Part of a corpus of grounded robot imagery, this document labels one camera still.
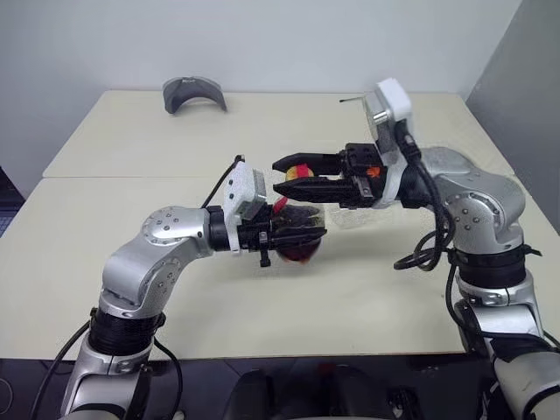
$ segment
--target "white wall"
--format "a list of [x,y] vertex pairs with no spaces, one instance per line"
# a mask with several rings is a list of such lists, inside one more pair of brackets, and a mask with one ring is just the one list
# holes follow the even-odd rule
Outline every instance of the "white wall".
[[0,165],[27,194],[99,94],[470,93],[521,0],[0,0]]

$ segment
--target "floor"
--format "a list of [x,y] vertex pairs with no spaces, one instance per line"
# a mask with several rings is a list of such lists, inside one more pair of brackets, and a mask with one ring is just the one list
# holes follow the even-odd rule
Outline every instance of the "floor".
[[[182,360],[185,391],[180,408],[187,419],[222,419],[229,395],[244,373],[261,369],[274,383],[281,418],[316,416],[321,372],[337,364],[359,368],[387,389],[416,392],[424,419],[474,419],[490,377],[487,363],[465,354],[340,356],[272,359]],[[0,418],[26,418],[46,371],[39,360],[0,360]],[[173,404],[176,376],[169,362],[153,364],[154,378],[144,418],[160,419]],[[57,418],[72,365],[59,366],[39,418]]]

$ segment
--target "black cable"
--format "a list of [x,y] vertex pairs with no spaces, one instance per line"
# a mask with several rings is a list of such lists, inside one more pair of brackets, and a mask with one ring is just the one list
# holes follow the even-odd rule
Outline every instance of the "black cable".
[[[453,216],[449,213],[444,207],[444,216],[447,220],[447,227],[444,227],[444,243],[443,248],[447,248],[447,246],[452,242],[453,236],[455,235],[455,221],[453,220]],[[393,264],[393,268],[395,270],[406,270],[411,269],[412,267],[421,267],[421,264],[427,263],[431,260],[434,256],[434,248],[427,248],[422,249],[424,244],[433,238],[436,235],[436,231],[432,230],[427,235],[425,235],[416,245],[414,248],[414,252],[410,255],[401,258],[399,261]]]
[[549,339],[549,341],[554,344],[558,350],[560,350],[560,341],[555,339],[554,335],[552,335],[550,332],[546,330],[542,330],[542,332],[544,333],[544,337]]
[[66,344],[60,349],[59,353],[56,355],[54,360],[52,361],[51,366],[46,371],[45,377],[41,382],[41,385],[38,387],[37,395],[35,396],[35,401],[31,407],[31,413],[29,415],[30,420],[35,420],[37,418],[37,414],[39,413],[39,406],[41,405],[41,401],[45,396],[46,387],[48,386],[51,378],[53,377],[54,372],[56,371],[56,367],[59,365],[60,361],[66,356],[70,347],[74,345],[74,343],[78,340],[81,335],[87,331],[89,328],[89,320],[80,327],[78,331],[76,331],[72,337],[66,342]]
[[156,346],[159,350],[164,352],[167,357],[169,357],[177,371],[177,394],[175,396],[175,403],[173,404],[173,409],[171,410],[169,416],[167,417],[169,420],[172,420],[175,416],[175,413],[179,409],[179,405],[181,404],[181,397],[183,396],[183,372],[181,371],[181,364],[175,357],[175,354],[172,353],[167,347],[161,344],[158,339],[154,337],[154,346]]
[[449,315],[455,321],[455,324],[459,326],[462,330],[477,335],[479,337],[484,337],[486,339],[518,339],[518,340],[533,340],[538,341],[541,344],[549,346],[543,338],[538,337],[533,334],[525,334],[519,332],[488,332],[488,331],[479,331],[473,326],[468,325],[463,319],[457,315],[455,310],[453,309],[452,303],[452,287],[453,281],[455,279],[455,270],[457,269],[457,265],[451,264],[451,268],[449,270],[449,276],[447,277],[447,283],[445,284],[445,306],[447,306],[447,311]]
[[220,179],[218,179],[218,182],[213,187],[213,189],[210,192],[210,194],[208,195],[208,197],[206,197],[206,199],[204,200],[204,203],[202,203],[202,206],[200,206],[200,208],[206,208],[208,206],[208,204],[210,204],[210,201],[212,200],[212,198],[214,197],[214,195],[216,194],[216,192],[220,188],[221,184],[224,182],[224,179],[226,179],[226,177],[229,175],[229,173],[235,168],[235,166],[237,165],[237,162],[240,162],[242,160],[243,160],[242,155],[237,155],[235,157],[234,162],[230,166],[227,167],[226,171],[221,175]]
[[[418,267],[423,271],[432,271],[436,268],[441,259],[441,255],[445,250],[445,243],[451,241],[455,233],[455,223],[449,212],[446,212],[444,205],[441,202],[438,186],[426,169],[422,162],[422,152],[409,133],[406,121],[400,121],[395,124],[395,142],[399,147],[402,155],[406,159],[409,166],[413,167],[430,195],[430,205],[434,213],[434,220],[436,224],[435,230],[425,236],[415,247],[413,255],[405,256],[403,259],[394,264],[395,270],[405,270],[412,267]],[[445,229],[445,219],[447,219],[447,231]],[[434,247],[422,250],[422,246],[431,238],[434,237]]]

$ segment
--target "gray object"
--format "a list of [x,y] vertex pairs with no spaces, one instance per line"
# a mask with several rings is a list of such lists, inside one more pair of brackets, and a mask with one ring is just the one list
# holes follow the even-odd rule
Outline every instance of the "gray object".
[[523,0],[466,104],[560,234],[559,22]]
[[183,103],[192,98],[206,98],[228,110],[221,87],[213,80],[204,77],[177,77],[164,83],[165,110],[175,114]]

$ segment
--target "white table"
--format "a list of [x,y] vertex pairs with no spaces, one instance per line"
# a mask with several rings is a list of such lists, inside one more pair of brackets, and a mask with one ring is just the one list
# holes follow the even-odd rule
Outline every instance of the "white table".
[[[210,178],[44,179],[0,241],[0,357],[52,358],[96,305],[102,267],[152,210],[197,206]],[[560,240],[528,196],[528,258],[546,327],[560,335]],[[394,271],[432,229],[394,206],[365,227],[329,232],[307,265],[215,254],[189,265],[158,335],[180,358],[460,352],[443,299],[448,265]],[[69,354],[74,357],[75,349]]]
[[[349,96],[228,94],[227,114],[196,103],[169,116],[158,92],[104,94],[0,241],[0,357],[52,358],[96,305],[109,255],[153,210],[199,206],[233,155],[269,168],[289,153],[370,139],[361,105],[338,103]],[[423,145],[452,147],[514,176],[460,98],[412,99]],[[270,170],[265,177],[269,190],[282,179]],[[447,264],[431,273],[392,269],[432,230],[432,215],[394,206],[366,216],[366,226],[348,230],[327,217],[329,233],[304,266],[273,256],[261,269],[258,255],[228,253],[194,262],[158,335],[181,358],[462,351],[445,311]],[[560,240],[529,195],[521,221],[546,256],[528,266],[544,324],[560,335]]]
[[[256,168],[297,151],[335,153],[371,141],[355,94],[226,94],[164,110],[160,92],[108,91],[44,172],[65,177],[217,177],[236,154]],[[513,170],[455,94],[413,94],[421,145],[452,146],[487,171]]]

